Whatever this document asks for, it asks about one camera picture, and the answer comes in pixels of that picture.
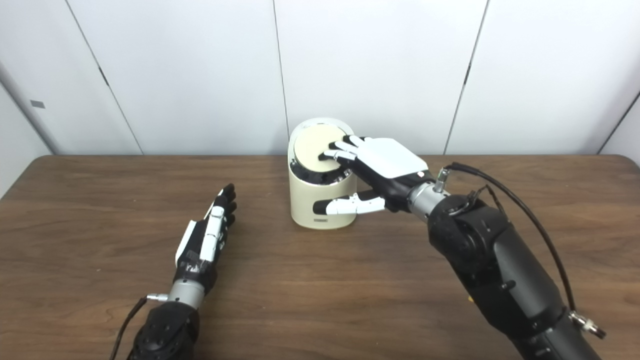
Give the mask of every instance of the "black finger segment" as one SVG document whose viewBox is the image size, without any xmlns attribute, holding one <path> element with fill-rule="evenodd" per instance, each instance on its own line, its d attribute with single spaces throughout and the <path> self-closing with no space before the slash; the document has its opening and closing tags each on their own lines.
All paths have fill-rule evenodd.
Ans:
<svg viewBox="0 0 640 360">
<path fill-rule="evenodd" d="M 366 190 L 364 192 L 358 192 L 358 198 L 360 198 L 360 200 L 362 201 L 369 201 L 369 200 L 373 200 L 377 197 L 380 197 L 380 195 L 378 193 L 376 193 L 375 191 L 372 190 Z"/>
<path fill-rule="evenodd" d="M 228 204 L 227 197 L 224 195 L 219 195 L 216 197 L 216 200 L 213 202 L 213 206 L 219 206 L 221 208 L 225 208 Z"/>
<path fill-rule="evenodd" d="M 236 209 L 238 208 L 238 205 L 235 202 L 230 203 L 229 205 L 227 205 L 227 208 L 225 209 L 225 213 L 226 214 L 231 214 L 233 213 Z"/>
<path fill-rule="evenodd" d="M 318 155 L 318 160 L 332 160 L 333 157 L 329 156 L 329 155 L 325 155 L 324 153 Z"/>
<path fill-rule="evenodd" d="M 349 144 L 351 144 L 351 145 L 354 145 L 354 146 L 356 145 L 356 144 L 354 144 L 353 142 L 351 142 L 351 135 L 344 135 L 344 136 L 342 137 L 342 141 L 344 141 L 344 142 L 346 142 L 346 143 L 349 143 Z"/>
<path fill-rule="evenodd" d="M 231 225 L 233 225 L 234 222 L 236 222 L 236 216 L 233 214 L 227 215 L 227 227 L 231 227 Z"/>
<path fill-rule="evenodd" d="M 232 183 L 230 183 L 229 185 L 226 185 L 224 187 L 224 189 L 222 189 L 222 194 L 220 194 L 220 195 L 224 195 L 226 197 L 229 197 L 229 195 L 231 193 L 234 193 L 235 191 L 236 191 L 236 186 L 233 185 Z"/>
<path fill-rule="evenodd" d="M 329 203 L 333 201 L 330 200 L 319 200 L 314 202 L 314 214 L 316 215 L 326 215 L 326 207 Z"/>
</svg>

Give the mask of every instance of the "black cable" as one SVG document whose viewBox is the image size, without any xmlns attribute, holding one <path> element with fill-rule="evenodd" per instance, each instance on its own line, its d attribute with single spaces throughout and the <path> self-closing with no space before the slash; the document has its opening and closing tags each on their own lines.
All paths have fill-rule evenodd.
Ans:
<svg viewBox="0 0 640 360">
<path fill-rule="evenodd" d="M 520 198 L 516 196 L 516 194 L 514 194 L 511 190 L 509 190 L 509 188 L 504 186 L 500 181 L 492 178 L 491 176 L 480 171 L 477 168 L 470 167 L 468 165 L 464 165 L 456 162 L 451 163 L 450 165 L 447 165 L 444 168 L 449 170 L 466 172 L 468 174 L 482 177 L 483 179 L 487 180 L 489 183 L 495 185 L 498 189 L 502 190 L 511 200 L 513 200 L 513 202 L 516 203 L 516 205 L 520 207 L 520 209 L 522 209 L 522 211 L 524 211 L 524 213 L 529 217 L 529 219 L 531 219 L 531 222 L 536 226 L 536 228 L 540 232 L 540 235 L 542 235 L 543 240 L 545 240 L 545 243 L 547 244 L 549 252 L 551 253 L 551 256 L 554 258 L 554 262 L 556 263 L 558 272 L 560 273 L 560 279 L 562 280 L 562 284 L 564 286 L 564 292 L 566 293 L 566 300 L 567 300 L 567 303 L 569 303 L 569 308 L 572 311 L 575 311 L 575 301 L 573 299 L 573 291 L 571 290 L 569 277 L 566 274 L 566 270 L 564 269 L 562 260 L 560 260 L 560 255 L 558 255 L 556 247 L 554 246 L 554 243 L 551 241 L 551 237 L 549 236 L 545 228 L 542 226 L 540 221 L 536 218 L 536 215 L 533 215 L 533 212 L 531 211 L 531 209 L 529 209 L 524 204 L 524 202 L 522 202 L 522 200 L 520 200 Z"/>
<path fill-rule="evenodd" d="M 480 194 L 485 190 L 489 191 L 489 194 L 493 198 L 493 202 L 495 203 L 495 206 L 498 208 L 498 210 L 500 210 L 501 213 L 503 213 L 506 216 L 507 213 L 504 211 L 504 208 L 502 207 L 502 204 L 500 203 L 498 196 L 495 194 L 495 191 L 493 190 L 493 188 L 491 188 L 491 186 L 489 186 L 488 184 L 484 185 L 483 187 L 481 187 L 480 189 L 474 192 L 473 201 L 475 202 L 476 199 L 480 197 Z"/>
<path fill-rule="evenodd" d="M 113 344 L 113 350 L 111 351 L 111 356 L 109 356 L 109 360 L 115 360 L 116 354 L 118 354 L 118 347 L 120 347 L 120 341 L 122 340 L 122 335 L 124 334 L 124 331 L 127 328 L 127 325 L 129 324 L 131 319 L 133 319 L 133 317 L 136 316 L 136 313 L 138 312 L 138 310 L 140 310 L 140 308 L 144 306 L 146 303 L 147 303 L 147 297 L 146 296 L 141 297 L 140 300 L 138 300 L 138 303 L 134 305 L 131 311 L 129 311 L 127 318 L 124 320 L 124 322 L 122 323 L 122 326 L 120 327 L 120 331 L 118 331 L 118 336 L 116 337 L 115 344 Z"/>
</svg>

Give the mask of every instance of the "metal coupling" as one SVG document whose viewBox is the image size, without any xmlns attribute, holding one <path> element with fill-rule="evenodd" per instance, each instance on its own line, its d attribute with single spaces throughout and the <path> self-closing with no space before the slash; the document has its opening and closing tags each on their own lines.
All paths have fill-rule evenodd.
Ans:
<svg viewBox="0 0 640 360">
<path fill-rule="evenodd" d="M 438 173 L 438 179 L 433 187 L 433 191 L 436 193 L 442 193 L 447 185 L 447 178 L 449 177 L 449 169 L 441 168 Z"/>
<path fill-rule="evenodd" d="M 166 302 L 167 300 L 169 300 L 169 294 L 156 294 L 156 293 L 147 294 L 147 300 Z"/>
<path fill-rule="evenodd" d="M 590 332 L 591 334 L 597 336 L 600 339 L 604 339 L 607 336 L 607 333 L 599 328 L 593 320 L 582 316 L 575 311 L 569 312 L 569 318 L 573 320 L 573 322 L 580 327 L 580 329 L 584 332 Z"/>
</svg>

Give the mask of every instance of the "wooden table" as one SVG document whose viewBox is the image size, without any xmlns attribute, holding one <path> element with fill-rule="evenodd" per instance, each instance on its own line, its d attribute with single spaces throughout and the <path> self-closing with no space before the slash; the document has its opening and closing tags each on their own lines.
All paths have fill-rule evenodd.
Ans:
<svg viewBox="0 0 640 360">
<path fill-rule="evenodd" d="M 553 237 L 603 359 L 640 358 L 640 171 L 618 156 L 427 156 L 504 181 Z M 519 359 L 413 215 L 313 231 L 281 156 L 49 156 L 0 201 L 0 358 L 108 358 L 138 298 L 168 291 L 187 222 L 234 182 L 237 222 L 201 310 L 199 359 Z M 451 192 L 481 182 L 454 174 Z M 552 277 L 540 236 L 509 216 Z M 129 325 L 128 353 L 147 305 Z"/>
</svg>

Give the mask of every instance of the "cylindrical container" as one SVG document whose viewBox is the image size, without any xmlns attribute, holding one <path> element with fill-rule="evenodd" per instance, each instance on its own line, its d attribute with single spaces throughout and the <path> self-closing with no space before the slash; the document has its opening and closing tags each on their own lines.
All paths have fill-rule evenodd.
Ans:
<svg viewBox="0 0 640 360">
<path fill-rule="evenodd" d="M 316 215 L 313 205 L 318 200 L 333 199 L 356 192 L 356 177 L 333 160 L 318 160 L 331 142 L 353 130 L 337 119 L 315 118 L 302 122 L 291 133 L 289 193 L 291 217 L 300 226 L 311 229 L 337 229 L 353 222 L 356 215 Z"/>
</svg>

